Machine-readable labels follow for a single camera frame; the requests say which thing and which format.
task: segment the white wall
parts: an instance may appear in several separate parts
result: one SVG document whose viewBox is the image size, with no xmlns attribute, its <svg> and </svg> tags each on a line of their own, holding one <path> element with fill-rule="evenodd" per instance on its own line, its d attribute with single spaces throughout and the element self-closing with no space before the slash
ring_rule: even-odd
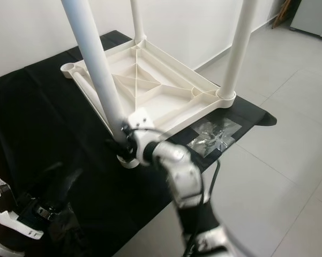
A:
<svg viewBox="0 0 322 257">
<path fill-rule="evenodd" d="M 191 68 L 228 47 L 241 0 L 140 0 L 148 39 Z M 89 0 L 100 34 L 133 37 L 129 0 Z M 254 27 L 283 0 L 259 0 Z M 0 76 L 76 46 L 61 0 L 0 0 Z"/>
</svg>

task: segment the tile floor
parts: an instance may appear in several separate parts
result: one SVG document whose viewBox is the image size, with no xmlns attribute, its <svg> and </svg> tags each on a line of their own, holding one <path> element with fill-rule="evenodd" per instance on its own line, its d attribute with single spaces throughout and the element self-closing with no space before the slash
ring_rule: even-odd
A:
<svg viewBox="0 0 322 257">
<path fill-rule="evenodd" d="M 201 75 L 221 84 L 227 60 Z M 322 40 L 286 26 L 263 29 L 250 40 L 236 91 L 278 124 L 254 127 L 222 155 L 213 208 L 257 257 L 322 257 Z M 170 204 L 115 257 L 182 252 Z"/>
</svg>

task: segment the black cloth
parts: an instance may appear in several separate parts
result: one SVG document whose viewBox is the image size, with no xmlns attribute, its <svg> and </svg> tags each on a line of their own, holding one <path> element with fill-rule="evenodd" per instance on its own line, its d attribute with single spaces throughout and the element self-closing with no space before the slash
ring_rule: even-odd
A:
<svg viewBox="0 0 322 257">
<path fill-rule="evenodd" d="M 106 50 L 128 40 L 118 31 L 101 37 Z M 75 47 L 0 77 L 0 140 L 18 192 L 54 163 L 63 163 L 64 170 L 84 170 L 70 202 L 94 254 L 112 256 L 171 198 L 164 174 L 152 167 L 122 168 L 105 144 L 110 134 L 77 85 L 59 70 L 81 59 Z M 224 117 L 242 126 L 233 135 L 236 140 L 254 125 L 276 120 L 240 97 L 231 108 L 205 118 Z M 186 145 L 196 136 L 187 127 L 171 140 Z M 221 155 L 218 150 L 206 158 L 192 153 L 201 171 Z"/>
</svg>

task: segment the black tablecloth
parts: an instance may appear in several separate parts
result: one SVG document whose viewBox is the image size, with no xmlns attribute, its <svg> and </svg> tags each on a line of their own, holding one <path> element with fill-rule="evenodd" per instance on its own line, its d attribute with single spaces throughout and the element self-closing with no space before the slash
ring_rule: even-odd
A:
<svg viewBox="0 0 322 257">
<path fill-rule="evenodd" d="M 101 37 L 105 49 L 128 40 L 118 31 Z M 108 131 L 73 80 L 59 70 L 81 59 L 75 47 L 0 77 L 0 140 L 18 192 L 56 162 L 62 162 L 64 170 L 84 170 L 70 202 L 94 253 L 112 256 L 171 198 L 163 174 L 152 167 L 122 168 L 105 144 Z M 254 125 L 276 122 L 240 97 L 232 107 L 205 118 L 225 117 L 242 126 L 233 135 L 236 140 Z M 171 140 L 186 145 L 197 135 L 187 127 Z M 192 153 L 201 171 L 221 155 L 218 150 L 206 158 Z"/>
</svg>

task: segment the metal part in bag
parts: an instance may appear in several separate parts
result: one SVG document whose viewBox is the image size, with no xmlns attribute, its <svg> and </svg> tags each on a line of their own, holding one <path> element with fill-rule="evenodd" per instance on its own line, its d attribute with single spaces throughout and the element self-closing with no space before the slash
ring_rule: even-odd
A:
<svg viewBox="0 0 322 257">
<path fill-rule="evenodd" d="M 242 126 L 228 118 L 215 122 L 201 119 L 191 125 L 191 128 L 195 130 L 199 136 L 194 138 L 187 145 L 202 157 L 206 157 L 214 149 L 223 152 L 235 142 L 235 139 L 231 136 L 241 127 Z"/>
</svg>

